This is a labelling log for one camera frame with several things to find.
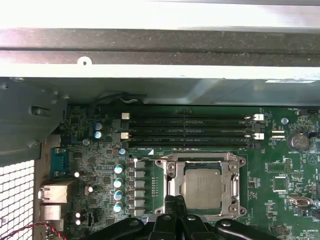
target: red wire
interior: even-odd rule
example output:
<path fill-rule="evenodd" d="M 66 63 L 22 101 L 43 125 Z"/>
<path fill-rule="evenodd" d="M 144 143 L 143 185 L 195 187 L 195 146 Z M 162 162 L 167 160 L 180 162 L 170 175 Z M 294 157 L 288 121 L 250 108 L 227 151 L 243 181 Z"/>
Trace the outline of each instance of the red wire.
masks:
<path fill-rule="evenodd" d="M 61 234 L 61 232 L 59 232 L 57 229 L 55 229 L 53 226 L 50 226 L 49 224 L 45 223 L 45 222 L 37 222 L 37 223 L 33 223 L 33 224 L 30 224 L 30 225 L 26 225 L 22 228 L 19 228 L 13 232 L 11 232 L 10 234 L 8 234 L 7 236 L 4 236 L 2 238 L 0 238 L 0 240 L 5 240 L 9 237 L 12 237 L 13 235 L 17 234 L 18 232 L 20 231 L 23 231 L 25 229 L 30 229 L 30 228 L 34 228 L 34 227 L 38 227 L 38 226 L 45 226 L 46 228 L 50 229 L 53 233 L 57 234 L 57 236 L 59 238 L 61 238 L 62 240 L 67 240 L 67 238 L 65 236 L 63 236 Z"/>

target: screw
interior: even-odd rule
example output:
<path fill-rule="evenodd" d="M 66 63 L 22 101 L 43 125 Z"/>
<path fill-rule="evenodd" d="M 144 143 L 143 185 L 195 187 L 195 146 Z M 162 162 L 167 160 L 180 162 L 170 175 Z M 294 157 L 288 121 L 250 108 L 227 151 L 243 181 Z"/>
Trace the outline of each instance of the screw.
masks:
<path fill-rule="evenodd" d="M 137 220 L 133 220 L 129 223 L 130 226 L 137 226 L 139 222 Z"/>
<path fill-rule="evenodd" d="M 186 219 L 188 219 L 189 221 L 193 221 L 193 220 L 196 220 L 196 217 L 193 215 L 188 215 Z"/>
<path fill-rule="evenodd" d="M 170 219 L 171 219 L 171 217 L 169 215 L 164 215 L 163 216 L 163 220 L 170 220 Z"/>
<path fill-rule="evenodd" d="M 169 171 L 172 171 L 175 169 L 175 164 L 174 163 L 170 163 L 167 167 L 166 167 Z"/>
<path fill-rule="evenodd" d="M 284 118 L 281 119 L 281 123 L 282 123 L 283 125 L 286 125 L 286 124 L 289 123 L 289 119 L 286 118 L 286 117 L 284 117 Z"/>
<path fill-rule="evenodd" d="M 223 221 L 223 222 L 221 222 L 221 225 L 224 226 L 224 227 L 230 227 L 231 223 L 228 222 L 228 221 Z"/>
<path fill-rule="evenodd" d="M 317 208 L 320 207 L 320 201 L 318 199 L 313 201 L 313 205 L 315 205 Z"/>

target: green circuit board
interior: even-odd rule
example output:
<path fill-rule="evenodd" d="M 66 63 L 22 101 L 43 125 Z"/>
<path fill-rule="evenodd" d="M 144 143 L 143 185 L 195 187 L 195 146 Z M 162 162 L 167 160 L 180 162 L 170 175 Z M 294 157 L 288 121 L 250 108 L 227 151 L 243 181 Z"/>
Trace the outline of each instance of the green circuit board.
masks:
<path fill-rule="evenodd" d="M 188 122 L 191 125 L 195 122 L 192 118 L 196 116 L 205 116 L 205 119 L 227 116 L 232 119 L 234 116 L 258 114 L 263 115 L 263 119 L 253 121 L 250 131 L 263 134 L 263 139 L 248 139 L 241 135 L 243 130 L 236 130 L 239 137 L 224 145 L 217 141 L 201 144 L 203 142 L 195 141 L 192 136 L 184 136 L 191 139 L 190 144 L 180 146 L 179 142 L 177 146 L 162 146 L 162 143 L 155 144 L 153 141 L 154 145 L 145 142 L 143 146 L 138 144 L 140 142 L 126 142 L 126 138 L 119 138 L 125 132 L 123 128 L 127 127 L 120 124 L 126 122 L 122 119 L 122 113 L 153 118 L 191 118 Z M 155 210 L 163 205 L 164 171 L 152 159 L 171 153 L 233 153 L 245 158 L 246 165 L 239 170 L 239 192 L 240 204 L 247 213 L 237 220 L 283 240 L 320 239 L 319 220 L 313 214 L 320 209 L 317 205 L 317 200 L 320 200 L 319 120 L 319 109 L 314 108 L 128 104 L 101 105 L 94 113 L 88 114 L 87 106 L 70 105 L 67 120 L 61 128 L 61 147 L 51 156 L 55 159 L 57 154 L 67 154 L 67 166 L 63 172 L 55 172 L 55 177 L 73 175 L 80 170 L 85 172 L 79 178 L 78 195 L 73 199 L 72 212 L 64 220 L 68 239 L 78 239 L 124 218 L 134 217 L 134 212 L 130 210 L 134 204 L 134 193 L 130 190 L 132 175 L 129 174 L 134 158 L 150 159 L 145 161 L 143 176 L 144 214 L 137 217 L 146 221 L 148 216 L 155 214 Z M 99 138 L 96 138 L 94 127 L 97 123 L 102 126 L 98 130 L 101 133 Z M 151 129 L 157 128 L 154 126 L 156 121 L 145 123 Z M 123 166 L 123 172 L 116 174 L 114 169 L 119 164 Z M 123 183 L 115 189 L 113 183 L 117 178 L 121 178 Z M 96 185 L 97 188 L 88 193 L 88 185 Z M 120 200 L 123 203 L 120 212 L 114 211 L 116 190 L 124 193 Z M 288 196 L 303 196 L 312 201 L 306 207 L 297 207 Z M 86 222 L 75 224 L 74 213 L 82 208 L 97 216 L 93 225 L 88 226 Z"/>

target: perforated metal panel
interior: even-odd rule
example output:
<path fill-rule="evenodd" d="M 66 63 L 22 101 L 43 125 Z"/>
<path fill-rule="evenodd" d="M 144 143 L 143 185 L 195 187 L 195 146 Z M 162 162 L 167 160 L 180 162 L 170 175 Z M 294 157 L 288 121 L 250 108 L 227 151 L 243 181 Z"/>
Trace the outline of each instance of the perforated metal panel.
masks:
<path fill-rule="evenodd" d="M 30 160 L 0 167 L 0 238 L 33 222 L 34 164 Z M 31 228 L 10 238 L 31 239 Z"/>

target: silver capacitor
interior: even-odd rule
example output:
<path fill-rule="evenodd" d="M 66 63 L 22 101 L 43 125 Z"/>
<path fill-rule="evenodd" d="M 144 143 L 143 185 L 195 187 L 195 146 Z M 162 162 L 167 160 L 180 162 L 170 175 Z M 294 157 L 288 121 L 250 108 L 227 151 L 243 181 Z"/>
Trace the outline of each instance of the silver capacitor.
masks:
<path fill-rule="evenodd" d="M 118 177 L 114 182 L 113 182 L 113 186 L 118 189 L 122 186 L 122 184 L 124 183 L 124 181 L 122 180 L 122 178 Z"/>
<path fill-rule="evenodd" d="M 116 213 L 119 213 L 122 208 L 123 208 L 124 204 L 120 201 L 117 201 L 114 206 L 113 206 L 113 211 L 115 211 Z"/>
<path fill-rule="evenodd" d="M 124 196 L 124 193 L 121 190 L 118 190 L 114 193 L 114 200 L 116 201 L 120 201 L 122 199 L 122 197 Z"/>
<path fill-rule="evenodd" d="M 115 172 L 116 174 L 122 173 L 123 170 L 124 170 L 124 166 L 122 166 L 121 164 L 118 164 L 118 165 L 116 165 L 116 166 L 114 167 L 114 172 Z"/>
<path fill-rule="evenodd" d="M 75 176 L 76 178 L 83 177 L 84 175 L 86 175 L 86 172 L 85 172 L 84 170 L 76 171 L 76 172 L 74 173 L 74 176 Z"/>
<path fill-rule="evenodd" d="M 93 184 L 91 186 L 88 186 L 88 192 L 89 193 L 92 193 L 93 191 L 97 190 L 98 189 L 98 185 L 96 184 Z"/>

